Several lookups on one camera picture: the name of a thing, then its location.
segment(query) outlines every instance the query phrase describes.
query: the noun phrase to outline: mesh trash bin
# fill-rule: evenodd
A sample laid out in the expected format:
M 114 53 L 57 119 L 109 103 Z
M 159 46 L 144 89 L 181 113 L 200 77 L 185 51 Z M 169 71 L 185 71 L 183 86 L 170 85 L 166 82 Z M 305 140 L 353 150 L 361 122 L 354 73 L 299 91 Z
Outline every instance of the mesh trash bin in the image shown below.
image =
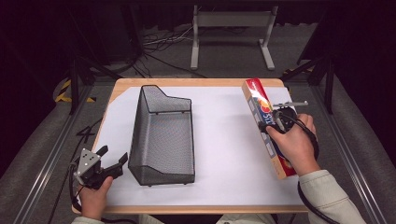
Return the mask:
M 128 168 L 141 186 L 194 182 L 190 99 L 141 87 Z

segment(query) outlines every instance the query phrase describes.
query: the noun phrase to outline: white paper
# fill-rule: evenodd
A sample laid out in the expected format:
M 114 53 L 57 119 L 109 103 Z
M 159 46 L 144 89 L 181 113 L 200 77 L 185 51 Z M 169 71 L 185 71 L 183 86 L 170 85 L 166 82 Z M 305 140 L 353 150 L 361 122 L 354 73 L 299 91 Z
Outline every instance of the white paper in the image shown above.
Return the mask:
M 279 180 L 241 87 L 161 87 L 192 101 L 195 182 L 140 186 L 127 167 L 115 179 L 107 205 L 303 205 L 297 176 Z M 265 87 L 272 104 L 291 102 L 286 88 Z M 107 108 L 94 151 L 107 145 L 102 166 L 130 153 L 140 87 Z

